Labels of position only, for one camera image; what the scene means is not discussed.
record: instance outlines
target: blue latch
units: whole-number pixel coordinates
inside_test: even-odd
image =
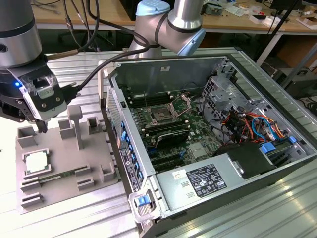
[[[133,147],[132,145],[129,145],[129,151],[132,153],[133,152]]]
[[[138,172],[138,178],[139,178],[140,182],[142,183],[143,182],[143,174],[141,171]]]
[[[138,162],[135,163],[134,170],[135,170],[135,172],[138,172],[140,170],[140,166],[139,166]]]
[[[125,140],[126,137],[127,137],[127,132],[124,131],[124,132],[122,133],[122,135],[121,135],[121,140],[122,140],[122,141]]]
[[[145,195],[145,196],[139,197],[136,203],[138,207],[142,207],[142,206],[150,204],[151,201],[150,201],[150,198],[147,195]]]
[[[132,163],[134,164],[137,161],[137,157],[135,156],[134,153],[132,153],[131,158],[132,158]]]
[[[297,139],[294,136],[290,136],[288,139],[293,144],[297,142]]]
[[[260,149],[262,150],[263,153],[267,153],[267,152],[270,152],[272,150],[275,150],[276,147],[271,142],[268,142],[268,143],[263,144]]]

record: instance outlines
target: motherboard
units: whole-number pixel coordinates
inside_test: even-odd
[[[147,97],[135,104],[130,105],[134,122],[159,173],[210,158],[221,146],[189,94]]]

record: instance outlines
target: power supply label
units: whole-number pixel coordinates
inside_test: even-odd
[[[205,197],[227,187],[213,164],[186,173],[197,196]]]

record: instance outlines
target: table leg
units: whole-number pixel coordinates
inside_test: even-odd
[[[283,34],[281,33],[277,33],[272,40],[270,41],[270,43],[267,45],[266,49],[262,52],[261,56],[259,57],[259,59],[257,60],[257,65],[261,66],[262,63],[264,62],[264,60],[268,57],[269,53],[271,53],[271,51],[273,50],[274,46],[277,44],[277,42],[279,41],[279,39],[282,37]]]

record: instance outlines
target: blue wire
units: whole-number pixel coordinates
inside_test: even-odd
[[[254,119],[252,120],[252,123],[251,123],[252,130],[253,130],[253,132],[254,132],[256,135],[258,135],[259,137],[261,137],[262,139],[264,139],[264,141],[266,141],[265,137],[264,137],[263,135],[257,133],[257,131],[256,131],[256,129],[255,129],[254,121],[255,121],[256,119],[257,119],[257,118],[254,118]],[[258,117],[258,119],[262,119],[262,120],[268,125],[268,127],[269,127],[269,129],[270,129],[272,135],[275,137],[275,139],[279,139],[279,138],[280,138],[279,136],[276,135],[276,133],[274,132],[274,130],[273,130],[272,126],[271,126],[271,124],[268,122],[267,119],[262,118],[262,117]]]
[[[261,137],[261,138],[266,142],[265,137],[262,136],[261,134],[257,133],[256,128],[255,128],[255,126],[254,126],[254,121],[255,121],[255,120],[256,120],[256,118],[254,118],[254,119],[252,120],[252,123],[251,123],[252,130],[253,130],[253,132],[254,132],[255,135]]]

